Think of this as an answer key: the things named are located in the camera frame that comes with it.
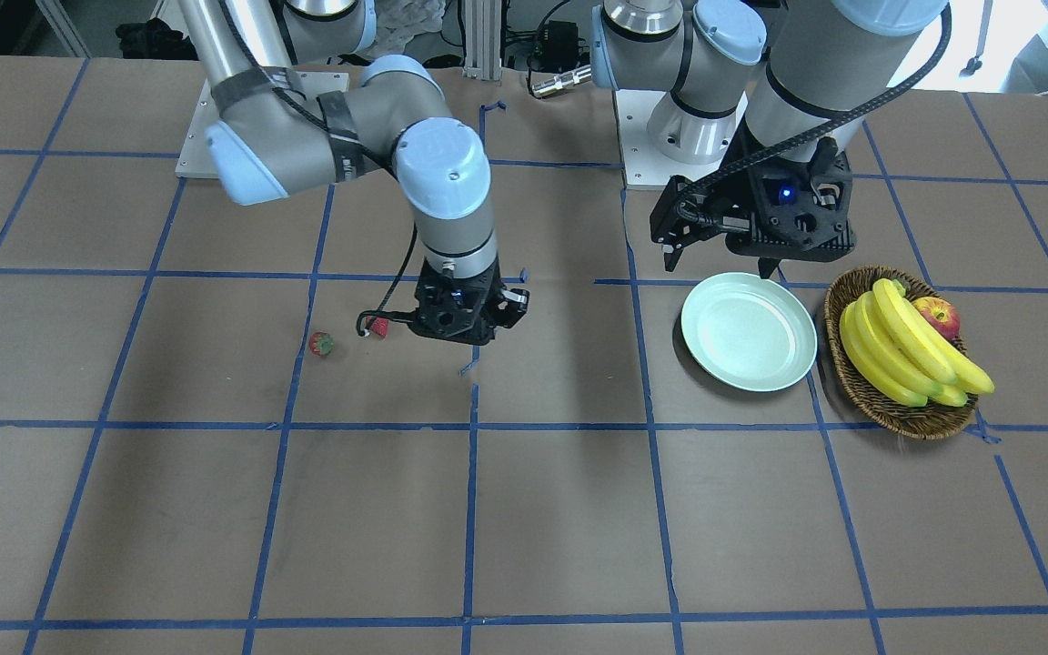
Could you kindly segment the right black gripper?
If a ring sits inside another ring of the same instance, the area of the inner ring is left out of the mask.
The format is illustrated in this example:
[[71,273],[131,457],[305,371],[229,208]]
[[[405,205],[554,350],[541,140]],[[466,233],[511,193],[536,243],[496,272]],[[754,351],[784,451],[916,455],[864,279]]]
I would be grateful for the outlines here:
[[504,285],[499,264],[463,278],[424,264],[413,296],[413,333],[474,347],[489,344],[500,328],[514,328],[529,311],[529,291]]

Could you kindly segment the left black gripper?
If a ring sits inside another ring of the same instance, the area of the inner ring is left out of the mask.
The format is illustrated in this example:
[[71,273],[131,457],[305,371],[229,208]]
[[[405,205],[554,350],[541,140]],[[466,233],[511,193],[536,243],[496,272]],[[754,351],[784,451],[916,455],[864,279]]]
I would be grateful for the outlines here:
[[848,212],[852,171],[837,146],[816,146],[806,162],[773,156],[720,181],[672,176],[650,215],[650,239],[665,272],[696,242],[720,237],[736,256],[754,257],[761,279],[782,261],[829,264],[855,249]]

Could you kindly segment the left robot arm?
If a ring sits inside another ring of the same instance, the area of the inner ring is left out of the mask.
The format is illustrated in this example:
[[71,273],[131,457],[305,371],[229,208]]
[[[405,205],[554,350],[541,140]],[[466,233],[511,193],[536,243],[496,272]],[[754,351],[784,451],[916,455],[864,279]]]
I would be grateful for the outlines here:
[[646,133],[670,160],[650,216],[667,272],[723,237],[761,277],[785,260],[829,264],[856,246],[847,148],[863,119],[940,62],[947,1],[603,1],[596,86],[661,92]]

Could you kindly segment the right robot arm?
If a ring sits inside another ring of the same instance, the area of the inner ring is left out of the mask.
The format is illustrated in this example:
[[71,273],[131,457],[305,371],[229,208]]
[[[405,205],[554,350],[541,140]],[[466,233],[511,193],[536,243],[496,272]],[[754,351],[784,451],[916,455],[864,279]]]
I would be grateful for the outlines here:
[[424,248],[408,312],[361,312],[355,331],[400,323],[417,336],[483,347],[527,315],[529,293],[499,272],[492,165],[479,134],[407,54],[383,54],[357,87],[312,92],[297,66],[354,54],[374,40],[370,1],[183,1],[188,37],[208,71],[217,121],[208,153],[230,199],[274,202],[386,171]]

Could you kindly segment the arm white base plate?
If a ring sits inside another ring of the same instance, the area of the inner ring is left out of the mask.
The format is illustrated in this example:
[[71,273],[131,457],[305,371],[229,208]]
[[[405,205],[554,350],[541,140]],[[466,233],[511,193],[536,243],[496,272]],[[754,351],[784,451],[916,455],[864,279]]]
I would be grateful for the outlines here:
[[[316,103],[316,96],[323,93],[346,91],[350,86],[350,75],[347,72],[298,71],[297,78],[299,90],[312,103]],[[208,150],[208,128],[218,119],[219,111],[215,100],[212,99],[209,82],[205,80],[185,130],[184,140],[180,146],[175,167],[178,177],[217,181],[219,174]]]
[[659,192],[672,176],[693,181],[719,169],[747,104],[741,96],[730,115],[701,117],[678,107],[667,93],[617,91],[625,185]]

